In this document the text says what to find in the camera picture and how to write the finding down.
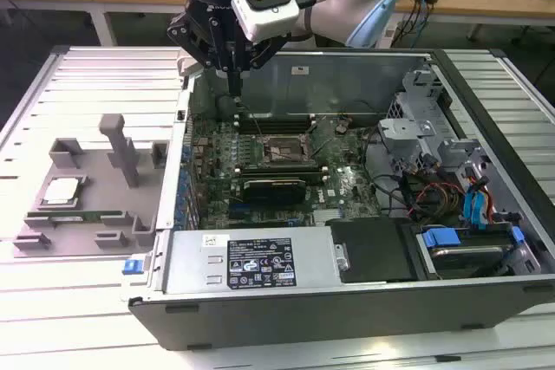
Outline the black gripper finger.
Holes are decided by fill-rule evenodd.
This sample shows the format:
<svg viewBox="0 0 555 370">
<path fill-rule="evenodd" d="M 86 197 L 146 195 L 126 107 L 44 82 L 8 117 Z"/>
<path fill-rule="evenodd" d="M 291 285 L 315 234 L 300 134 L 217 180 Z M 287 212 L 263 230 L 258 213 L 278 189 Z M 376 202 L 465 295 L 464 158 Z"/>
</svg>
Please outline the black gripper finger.
<svg viewBox="0 0 555 370">
<path fill-rule="evenodd" d="M 215 68 L 227 79 L 227 90 L 235 96 L 235 68 L 232 51 L 225 39 L 223 21 L 214 14 L 195 20 L 179 14 L 169 24 L 167 34 L 204 68 Z"/>
<path fill-rule="evenodd" d="M 277 36 L 254 44 L 239 40 L 234 55 L 234 96 L 242 93 L 243 79 L 252 69 L 262 68 L 285 44 L 287 36 Z"/>
</svg>

